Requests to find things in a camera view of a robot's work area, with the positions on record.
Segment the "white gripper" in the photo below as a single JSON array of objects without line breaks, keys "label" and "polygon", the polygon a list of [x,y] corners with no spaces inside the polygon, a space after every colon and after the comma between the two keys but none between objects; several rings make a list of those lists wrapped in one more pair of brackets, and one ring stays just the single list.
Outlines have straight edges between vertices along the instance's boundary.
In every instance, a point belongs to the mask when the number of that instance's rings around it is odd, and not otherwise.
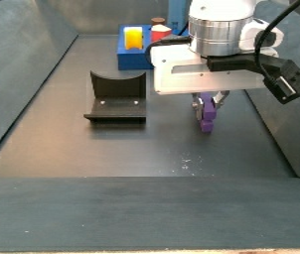
[{"label": "white gripper", "polygon": [[207,61],[188,45],[158,46],[150,51],[154,65],[154,90],[158,94],[193,93],[192,106],[199,120],[204,100],[196,92],[219,91],[216,109],[225,104],[229,90],[264,88],[263,77],[248,70],[211,71]]}]

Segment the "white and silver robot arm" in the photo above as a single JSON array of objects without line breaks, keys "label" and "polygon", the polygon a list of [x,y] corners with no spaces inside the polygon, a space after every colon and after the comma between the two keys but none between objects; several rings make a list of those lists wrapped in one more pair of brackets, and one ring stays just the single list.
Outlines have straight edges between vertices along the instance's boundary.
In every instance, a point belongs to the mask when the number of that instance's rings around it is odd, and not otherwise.
[{"label": "white and silver robot arm", "polygon": [[160,39],[146,49],[161,95],[191,93],[197,118],[208,119],[233,90],[262,88],[255,57],[278,58],[284,34],[253,17],[259,0],[193,0],[188,34]]}]

